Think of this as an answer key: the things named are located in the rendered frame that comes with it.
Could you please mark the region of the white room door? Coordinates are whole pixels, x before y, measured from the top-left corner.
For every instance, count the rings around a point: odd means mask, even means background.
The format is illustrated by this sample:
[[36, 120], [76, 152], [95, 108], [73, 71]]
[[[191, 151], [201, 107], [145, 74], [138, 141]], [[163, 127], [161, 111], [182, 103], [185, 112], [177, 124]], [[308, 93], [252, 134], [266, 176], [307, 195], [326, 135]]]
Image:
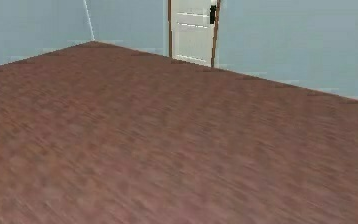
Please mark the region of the white room door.
[[[176, 60], [215, 66], [221, 0], [168, 0], [169, 56]], [[217, 5], [215, 24], [210, 6]]]

